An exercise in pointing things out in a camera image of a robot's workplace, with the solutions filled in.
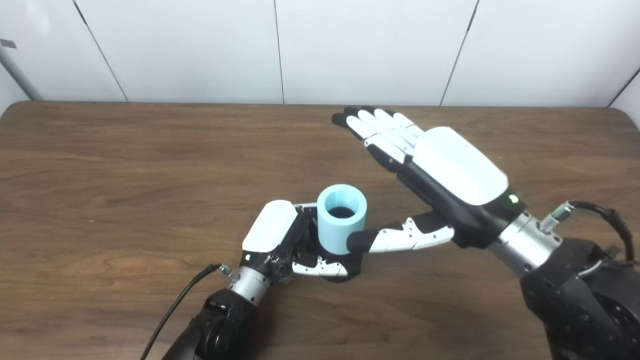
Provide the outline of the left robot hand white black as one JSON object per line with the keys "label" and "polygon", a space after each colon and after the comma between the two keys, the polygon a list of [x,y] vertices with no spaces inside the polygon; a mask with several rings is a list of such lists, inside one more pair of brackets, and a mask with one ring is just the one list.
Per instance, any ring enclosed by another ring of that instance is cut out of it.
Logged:
{"label": "left robot hand white black", "polygon": [[264,205],[242,241],[239,266],[262,274],[271,284],[293,275],[345,283],[356,273],[346,260],[320,243],[316,203],[277,199]]}

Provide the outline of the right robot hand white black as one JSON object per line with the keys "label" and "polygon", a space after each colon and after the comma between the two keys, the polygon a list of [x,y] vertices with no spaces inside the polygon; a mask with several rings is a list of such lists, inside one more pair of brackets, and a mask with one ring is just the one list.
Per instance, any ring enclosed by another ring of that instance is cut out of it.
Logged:
{"label": "right robot hand white black", "polygon": [[452,127],[423,130],[371,106],[346,107],[331,121],[453,228],[460,248],[486,249],[526,210],[508,176]]}

